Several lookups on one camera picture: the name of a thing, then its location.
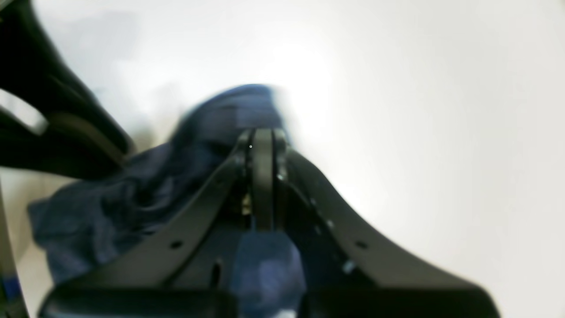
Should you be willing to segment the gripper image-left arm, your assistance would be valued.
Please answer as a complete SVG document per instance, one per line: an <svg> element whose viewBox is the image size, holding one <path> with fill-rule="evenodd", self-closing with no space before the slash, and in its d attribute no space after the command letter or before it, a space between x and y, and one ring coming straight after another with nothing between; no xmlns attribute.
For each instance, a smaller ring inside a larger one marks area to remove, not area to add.
<svg viewBox="0 0 565 318"><path fill-rule="evenodd" d="M0 16L0 87L47 121L35 134L1 113L1 165L78 179L119 171L131 139L64 63L31 2L3 0Z"/></svg>

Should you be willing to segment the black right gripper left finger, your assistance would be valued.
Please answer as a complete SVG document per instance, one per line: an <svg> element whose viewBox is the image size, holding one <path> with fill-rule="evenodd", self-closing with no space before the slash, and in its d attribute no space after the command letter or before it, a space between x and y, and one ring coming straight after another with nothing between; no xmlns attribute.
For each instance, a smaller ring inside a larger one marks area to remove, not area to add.
<svg viewBox="0 0 565 318"><path fill-rule="evenodd" d="M232 266L245 230L274 228L274 131L252 129L162 230L54 288L41 318L238 318Z"/></svg>

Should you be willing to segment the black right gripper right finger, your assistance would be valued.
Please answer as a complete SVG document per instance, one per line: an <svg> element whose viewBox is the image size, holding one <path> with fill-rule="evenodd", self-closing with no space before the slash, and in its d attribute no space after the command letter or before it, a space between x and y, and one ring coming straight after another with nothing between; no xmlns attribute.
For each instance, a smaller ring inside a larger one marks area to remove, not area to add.
<svg viewBox="0 0 565 318"><path fill-rule="evenodd" d="M380 234L325 175L272 133L273 225L302 260L299 318L498 318L492 298Z"/></svg>

